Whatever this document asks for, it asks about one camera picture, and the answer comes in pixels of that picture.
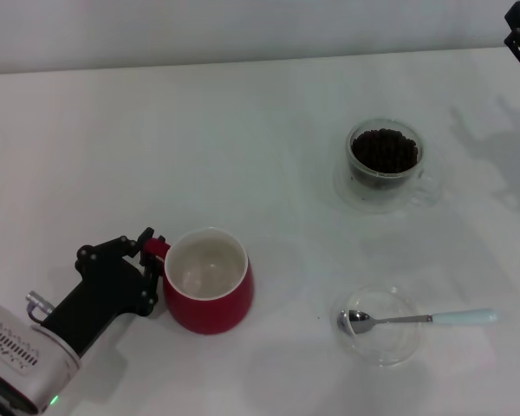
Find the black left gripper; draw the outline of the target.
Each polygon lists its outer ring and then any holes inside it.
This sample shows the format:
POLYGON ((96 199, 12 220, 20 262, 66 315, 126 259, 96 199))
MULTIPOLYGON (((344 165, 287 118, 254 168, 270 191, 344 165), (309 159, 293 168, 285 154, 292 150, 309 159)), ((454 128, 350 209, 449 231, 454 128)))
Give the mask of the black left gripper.
POLYGON ((136 240, 121 236, 82 246, 76 262, 81 281, 42 326, 82 357, 119 315, 150 315, 159 298, 161 261, 170 249, 163 236, 153 235, 147 227, 136 240), (138 257, 143 274, 123 257, 138 257))

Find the red ceramic mug white inside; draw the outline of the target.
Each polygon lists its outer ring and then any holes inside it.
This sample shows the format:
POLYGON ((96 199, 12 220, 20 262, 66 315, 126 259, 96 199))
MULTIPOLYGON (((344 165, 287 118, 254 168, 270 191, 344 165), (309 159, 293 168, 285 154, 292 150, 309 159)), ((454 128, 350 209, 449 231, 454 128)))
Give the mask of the red ceramic mug white inside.
POLYGON ((250 311, 255 293, 250 258, 229 232, 208 227, 174 244, 152 237, 144 253, 161 263, 166 306, 182 327, 202 335, 221 334, 250 311))

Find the steel spoon light-blue handle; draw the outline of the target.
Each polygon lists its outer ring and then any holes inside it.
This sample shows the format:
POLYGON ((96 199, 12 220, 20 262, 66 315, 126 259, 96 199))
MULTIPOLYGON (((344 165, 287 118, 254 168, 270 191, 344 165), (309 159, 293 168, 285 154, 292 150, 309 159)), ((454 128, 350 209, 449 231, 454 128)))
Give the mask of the steel spoon light-blue handle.
POLYGON ((418 324, 452 326, 480 326, 497 321, 497 313, 493 309, 473 309, 432 315, 399 316, 375 319, 372 316, 358 311, 346 310, 337 314, 337 328, 349 335, 361 335, 373 327, 382 324, 418 324))

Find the dark roasted coffee beans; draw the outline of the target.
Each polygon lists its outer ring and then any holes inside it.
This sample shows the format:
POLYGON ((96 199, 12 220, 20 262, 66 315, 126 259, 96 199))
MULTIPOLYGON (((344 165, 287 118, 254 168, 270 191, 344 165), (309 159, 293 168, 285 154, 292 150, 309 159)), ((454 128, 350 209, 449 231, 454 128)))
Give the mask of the dark roasted coffee beans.
POLYGON ((401 131, 367 130, 352 138, 352 177, 368 188, 383 191, 403 186, 419 162, 416 142, 401 131))

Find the clear round glass dish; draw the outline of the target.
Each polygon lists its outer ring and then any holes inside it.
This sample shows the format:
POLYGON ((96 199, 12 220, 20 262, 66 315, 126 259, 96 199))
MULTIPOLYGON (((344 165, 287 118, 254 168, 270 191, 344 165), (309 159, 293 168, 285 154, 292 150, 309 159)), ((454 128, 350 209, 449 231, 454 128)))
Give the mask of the clear round glass dish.
POLYGON ((335 336, 350 354, 380 367, 399 364, 415 353, 421 341, 418 323, 382 323, 358 335, 344 316, 354 310, 375 319, 417 315, 416 307, 397 288, 370 285, 339 295, 332 310, 335 336))

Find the clear double-wall glass cup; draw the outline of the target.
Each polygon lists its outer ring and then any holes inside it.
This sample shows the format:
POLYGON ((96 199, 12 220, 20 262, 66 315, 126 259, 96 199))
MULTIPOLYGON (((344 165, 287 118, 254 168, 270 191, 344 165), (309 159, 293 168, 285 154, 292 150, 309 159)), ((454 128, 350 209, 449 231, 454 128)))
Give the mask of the clear double-wall glass cup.
POLYGON ((440 163, 434 158, 425 139, 412 127, 393 119, 375 118, 354 126, 345 140, 345 150, 334 173, 335 189, 351 206, 369 213, 387 213, 408 205, 432 206, 442 193, 440 163), (352 177, 354 157, 350 152, 352 138, 374 129, 388 128, 401 131, 416 142, 419 162, 408 173, 408 181, 401 187, 378 191, 366 187, 352 177))

